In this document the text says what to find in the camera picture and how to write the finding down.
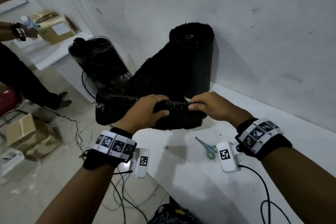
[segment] white tile floor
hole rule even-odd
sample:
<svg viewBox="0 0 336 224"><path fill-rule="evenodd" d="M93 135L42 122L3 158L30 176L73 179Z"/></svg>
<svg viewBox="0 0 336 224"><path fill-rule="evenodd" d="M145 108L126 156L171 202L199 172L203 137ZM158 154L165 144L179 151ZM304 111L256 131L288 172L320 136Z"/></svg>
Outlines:
<svg viewBox="0 0 336 224"><path fill-rule="evenodd" d="M37 75L51 92L60 93L65 90L69 92L68 97L73 100L73 104L57 112L77 120L79 130L95 121L95 105L90 104L56 71L46 69L43 72L38 72ZM53 119L53 122L63 120L63 118L55 117L54 114L48 113L36 105L24 106L24 110L31 111L33 109L40 116ZM65 120L53 126L58 128L62 136L62 145L46 156L41 166L33 170L24 179L0 185L1 224L34 223L82 165L82 160L78 158L80 150L74 142L75 124L72 125L70 121ZM91 132L94 140L102 130L107 128L97 123L90 125L88 130L81 134L84 143L89 143ZM125 170L125 167L121 165L120 171L123 170ZM112 181L117 184L120 178L120 175L115 175ZM117 185L117 189L121 192L121 183ZM12 194L13 190L19 190L20 193ZM123 211L115 202L113 191L114 188L110 186L94 223L111 223L113 220L112 222L115 224L123 224ZM136 203L148 219L152 217L160 205L169 202L167 192L150 175L147 175L144 179L129 177L125 185L124 197ZM117 193L115 193L115 198L120 202ZM132 208L126 201L124 201L124 204L127 224L146 223L140 212Z"/></svg>

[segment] black pants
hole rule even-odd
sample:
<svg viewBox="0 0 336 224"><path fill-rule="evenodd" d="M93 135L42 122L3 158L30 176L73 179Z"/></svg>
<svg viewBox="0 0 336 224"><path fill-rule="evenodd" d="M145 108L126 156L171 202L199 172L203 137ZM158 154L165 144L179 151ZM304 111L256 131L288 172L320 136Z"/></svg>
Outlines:
<svg viewBox="0 0 336 224"><path fill-rule="evenodd" d="M7 47L0 43L0 82L12 87L39 106L58 109L61 98L50 93L33 72Z"/></svg>

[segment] red chair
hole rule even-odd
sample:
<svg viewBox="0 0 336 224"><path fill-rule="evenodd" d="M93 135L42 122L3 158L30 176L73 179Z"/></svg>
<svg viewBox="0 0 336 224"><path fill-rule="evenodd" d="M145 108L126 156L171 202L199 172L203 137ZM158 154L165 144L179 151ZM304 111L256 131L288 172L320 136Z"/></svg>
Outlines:
<svg viewBox="0 0 336 224"><path fill-rule="evenodd" d="M0 92L0 119L4 121L3 124L0 125L0 128L9 124L11 120L17 117L20 113L28 114L25 111L16 109L22 102L21 95L17 94L12 88L6 88L4 91ZM6 119L6 115L11 112L19 112L14 115L10 119ZM0 137L6 140L6 136L0 132Z"/></svg>

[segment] patterned fabric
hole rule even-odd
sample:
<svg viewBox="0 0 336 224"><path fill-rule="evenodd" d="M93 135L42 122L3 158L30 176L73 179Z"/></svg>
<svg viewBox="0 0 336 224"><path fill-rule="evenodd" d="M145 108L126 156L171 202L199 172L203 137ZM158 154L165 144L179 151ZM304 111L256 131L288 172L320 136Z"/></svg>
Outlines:
<svg viewBox="0 0 336 224"><path fill-rule="evenodd" d="M187 209L178 205L165 204L160 206L148 224L201 224Z"/></svg>

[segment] forearm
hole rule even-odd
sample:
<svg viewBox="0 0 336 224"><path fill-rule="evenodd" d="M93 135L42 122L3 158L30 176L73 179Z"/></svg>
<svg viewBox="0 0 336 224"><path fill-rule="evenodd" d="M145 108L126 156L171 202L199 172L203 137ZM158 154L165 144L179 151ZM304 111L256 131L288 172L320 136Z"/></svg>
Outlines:
<svg viewBox="0 0 336 224"><path fill-rule="evenodd" d="M11 25L10 22L0 21L0 29L11 30Z"/></svg>
<svg viewBox="0 0 336 224"><path fill-rule="evenodd" d="M10 41L13 39L18 39L18 37L14 35L11 30L0 29L0 42Z"/></svg>
<svg viewBox="0 0 336 224"><path fill-rule="evenodd" d="M261 163L305 224L335 222L335 177L294 148L278 148Z"/></svg>
<svg viewBox="0 0 336 224"><path fill-rule="evenodd" d="M81 167L44 210L36 224L92 223L109 187L114 167Z"/></svg>

